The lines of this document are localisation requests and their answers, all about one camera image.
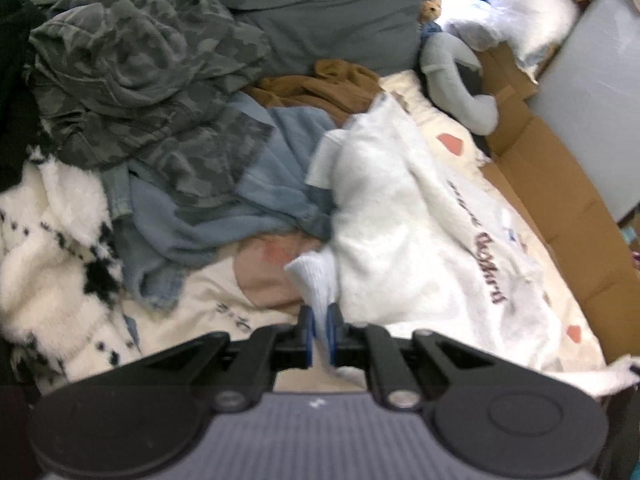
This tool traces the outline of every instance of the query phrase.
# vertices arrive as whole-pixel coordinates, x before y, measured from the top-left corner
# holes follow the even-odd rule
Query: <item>camouflage shirt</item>
[[[136,156],[181,205],[230,200],[271,127],[228,106],[270,52],[218,0],[61,0],[31,31],[27,79],[59,160]]]

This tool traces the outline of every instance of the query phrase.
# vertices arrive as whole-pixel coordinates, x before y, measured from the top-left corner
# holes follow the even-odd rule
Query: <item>white fuzzy blanket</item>
[[[0,329],[50,384],[140,357],[115,309],[122,280],[100,180],[53,158],[0,195]]]
[[[342,142],[328,171],[345,319],[400,337],[429,328],[558,370],[561,323],[504,206],[436,160],[388,94],[354,118]]]

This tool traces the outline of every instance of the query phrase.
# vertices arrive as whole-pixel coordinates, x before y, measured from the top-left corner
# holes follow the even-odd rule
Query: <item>pile of clothes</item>
[[[0,20],[0,327],[43,391],[303,302],[325,350],[338,301],[554,376],[604,367],[415,73],[261,78],[269,39],[219,0],[0,0]]]
[[[17,360],[73,381],[139,358],[122,291],[170,312],[235,242],[252,305],[302,302],[281,254],[275,277],[253,257],[330,239],[332,194],[306,171],[381,91],[375,73],[324,60],[260,80],[266,35],[218,0],[0,0],[0,20],[0,320]]]

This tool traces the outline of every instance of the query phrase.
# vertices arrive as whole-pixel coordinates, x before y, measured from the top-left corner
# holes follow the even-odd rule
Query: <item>white fabric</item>
[[[429,328],[554,370],[561,324],[542,270],[500,224],[503,207],[439,163],[388,94],[348,129],[332,175],[345,320],[405,338]]]
[[[591,397],[605,397],[626,390],[640,383],[640,377],[631,371],[631,366],[639,366],[640,358],[624,356],[602,370],[593,372],[572,372],[549,374],[550,377],[570,384]]]
[[[303,381],[305,389],[309,388],[309,391],[314,391],[312,381],[317,382],[319,391],[325,391],[327,385],[333,388],[339,386],[340,391],[351,391],[351,388],[346,383],[334,383],[330,379],[332,376],[347,380],[360,389],[366,389],[366,378],[362,370],[349,367],[336,370],[327,365],[326,348],[328,343],[326,331],[322,330],[322,327],[326,325],[326,305],[335,300],[334,294],[338,290],[335,269],[335,256],[328,248],[324,248],[321,253],[302,254],[291,262],[286,269],[292,281],[302,292],[305,301],[312,306],[316,318],[316,337],[319,340],[320,353],[315,356],[315,359],[322,360],[322,364],[319,366],[319,362],[315,360],[314,368],[319,370],[322,367],[324,374],[299,376],[298,380]],[[600,359],[596,360],[596,363],[597,367],[591,368],[581,360],[579,362],[580,370],[566,370],[566,364],[564,364],[565,372],[558,373],[548,370],[546,375],[570,384],[595,398],[616,394],[640,382],[640,377],[630,370],[631,365],[640,365],[640,359],[638,358],[626,356],[606,367],[602,354],[600,354]]]
[[[0,195],[0,217],[2,335],[62,381],[139,358],[113,309],[122,270],[104,240],[100,180],[52,158],[26,164],[21,184]],[[100,293],[85,290],[95,278]]]
[[[335,159],[342,149],[345,133],[345,130],[331,130],[322,137],[306,172],[305,184],[331,189],[331,174]]]
[[[486,2],[442,0],[442,13],[436,22],[445,32],[482,51],[505,40],[497,16]]]
[[[561,44],[578,20],[572,0],[488,0],[517,64],[530,68]]]
[[[313,310],[316,320],[316,339],[320,343],[318,349],[321,366],[328,373],[351,381],[362,389],[366,388],[367,381],[362,370],[353,367],[328,366],[327,307],[335,303],[338,298],[338,270],[331,247],[325,246],[317,253],[301,254],[285,266],[285,272],[300,291],[305,303]]]
[[[380,78],[379,85],[393,95],[404,110],[412,117],[427,141],[431,153],[448,166],[468,178],[482,178],[478,170],[478,158],[481,153],[473,142],[469,130],[462,124],[438,110],[424,97],[420,80],[413,70],[405,70]],[[460,140],[460,154],[452,152],[444,144],[452,136]]]
[[[507,41],[516,63],[534,73],[550,47],[562,44],[579,18],[572,0],[442,0],[436,22],[475,50]]]
[[[558,354],[562,370],[565,372],[586,372],[604,368],[606,362],[600,342],[591,331],[580,305],[562,278],[545,244],[540,241],[531,227],[489,181],[480,176],[480,178],[474,179],[473,182],[494,200],[503,204],[506,210],[510,211],[513,229],[517,232],[525,252],[542,267],[544,290],[549,305],[562,322],[564,332],[569,327],[579,327],[579,342],[569,338],[566,333],[562,335]]]

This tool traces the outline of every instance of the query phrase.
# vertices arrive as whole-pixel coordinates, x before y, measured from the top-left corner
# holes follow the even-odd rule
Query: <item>white towel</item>
[[[288,264],[285,270],[291,281],[300,290],[302,297],[314,311],[316,337],[320,343],[318,358],[322,359],[322,364],[315,362],[314,367],[321,366],[327,373],[340,376],[359,388],[366,389],[366,379],[362,370],[351,367],[335,369],[328,366],[327,306],[335,301],[338,291],[336,262],[331,249],[325,247],[320,253],[302,254]],[[599,399],[640,383],[640,376],[631,370],[631,366],[634,364],[640,367],[640,359],[625,356],[610,364],[609,367],[603,364],[600,370],[566,373],[547,372],[546,375],[570,384],[591,397]]]
[[[439,163],[388,94],[346,130],[329,165],[345,320],[400,337],[429,328],[557,370],[561,323],[540,266],[504,226],[504,206]]]

